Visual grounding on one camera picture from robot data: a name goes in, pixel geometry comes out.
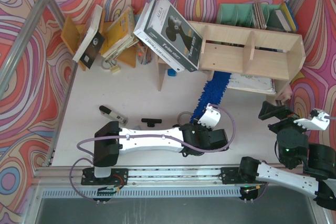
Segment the masking tape roll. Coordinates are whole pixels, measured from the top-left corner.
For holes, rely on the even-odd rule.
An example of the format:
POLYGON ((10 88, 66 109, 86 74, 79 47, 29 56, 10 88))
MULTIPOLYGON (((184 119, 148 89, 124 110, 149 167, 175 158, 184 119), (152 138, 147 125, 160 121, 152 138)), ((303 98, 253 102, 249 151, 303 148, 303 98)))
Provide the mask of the masking tape roll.
POLYGON ((188 111, 181 112, 177 116, 177 123, 179 125, 184 125, 186 123, 190 123, 191 117, 192 117, 192 113, 191 112, 188 112, 188 111))

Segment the blue microfiber duster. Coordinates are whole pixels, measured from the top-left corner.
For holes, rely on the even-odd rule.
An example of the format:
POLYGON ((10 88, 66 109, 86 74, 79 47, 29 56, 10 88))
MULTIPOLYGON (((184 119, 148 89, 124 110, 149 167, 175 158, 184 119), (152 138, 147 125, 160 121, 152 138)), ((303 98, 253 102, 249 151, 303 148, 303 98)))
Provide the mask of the blue microfiber duster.
POLYGON ((221 103, 224 92, 229 84, 230 77, 231 73, 228 72, 214 72, 212 80, 207 81, 203 87, 198 104, 191 116, 191 123, 203 115, 203 110, 206 108, 208 103, 214 105, 219 105, 221 103))

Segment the black T-shaped plastic part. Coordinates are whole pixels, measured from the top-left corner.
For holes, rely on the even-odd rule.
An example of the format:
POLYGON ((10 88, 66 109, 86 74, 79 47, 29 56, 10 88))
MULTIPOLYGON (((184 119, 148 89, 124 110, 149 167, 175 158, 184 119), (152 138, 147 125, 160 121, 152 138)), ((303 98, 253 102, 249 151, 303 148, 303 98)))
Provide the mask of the black T-shaped plastic part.
POLYGON ((155 127, 156 124, 161 124, 161 119, 149 119, 149 118, 142 118, 142 123, 146 123, 147 127, 155 127))

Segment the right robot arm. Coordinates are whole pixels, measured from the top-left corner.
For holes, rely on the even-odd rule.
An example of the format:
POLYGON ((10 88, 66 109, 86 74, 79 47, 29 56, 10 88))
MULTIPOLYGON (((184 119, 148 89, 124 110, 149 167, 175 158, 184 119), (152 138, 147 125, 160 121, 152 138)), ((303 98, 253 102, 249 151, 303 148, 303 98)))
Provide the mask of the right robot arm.
POLYGON ((276 117, 279 122, 268 128, 276 134, 276 157, 286 169, 280 170, 264 161, 242 157, 238 175, 246 183, 273 183, 295 190, 313 199, 318 206, 335 210, 335 150, 327 145, 309 143, 307 131, 324 131, 333 117, 321 109, 313 109, 301 118, 288 106, 262 103, 258 118, 276 117))

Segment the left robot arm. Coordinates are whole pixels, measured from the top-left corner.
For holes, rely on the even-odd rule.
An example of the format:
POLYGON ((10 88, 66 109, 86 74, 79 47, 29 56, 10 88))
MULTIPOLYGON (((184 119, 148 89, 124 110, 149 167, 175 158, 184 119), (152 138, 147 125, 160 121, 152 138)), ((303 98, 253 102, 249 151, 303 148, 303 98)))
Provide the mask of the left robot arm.
POLYGON ((93 174, 110 177, 119 155, 135 151, 169 151, 184 157, 224 151, 229 143, 226 132, 213 129, 220 119, 220 111, 208 104, 199 120, 166 130, 128 129, 111 121, 94 134, 93 174))

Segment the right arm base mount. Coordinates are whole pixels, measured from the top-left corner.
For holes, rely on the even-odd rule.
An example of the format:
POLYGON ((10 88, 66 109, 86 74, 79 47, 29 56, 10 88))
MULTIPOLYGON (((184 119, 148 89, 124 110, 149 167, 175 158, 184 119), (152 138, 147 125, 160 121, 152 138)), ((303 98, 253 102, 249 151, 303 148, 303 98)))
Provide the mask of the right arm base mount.
POLYGON ((238 173, 239 167, 221 167, 219 178, 222 184, 263 184, 264 182, 250 178, 242 178, 238 173))

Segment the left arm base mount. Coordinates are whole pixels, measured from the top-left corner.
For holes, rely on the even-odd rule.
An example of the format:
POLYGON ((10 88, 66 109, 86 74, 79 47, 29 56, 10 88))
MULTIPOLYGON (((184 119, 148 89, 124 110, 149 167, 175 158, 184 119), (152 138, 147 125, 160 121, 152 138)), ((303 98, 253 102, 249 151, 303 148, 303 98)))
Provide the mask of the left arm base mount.
POLYGON ((94 168, 85 168, 82 171, 81 185, 83 186, 110 186, 127 185, 129 170, 127 168, 112 168, 111 175, 105 178, 98 178, 94 175, 94 168))

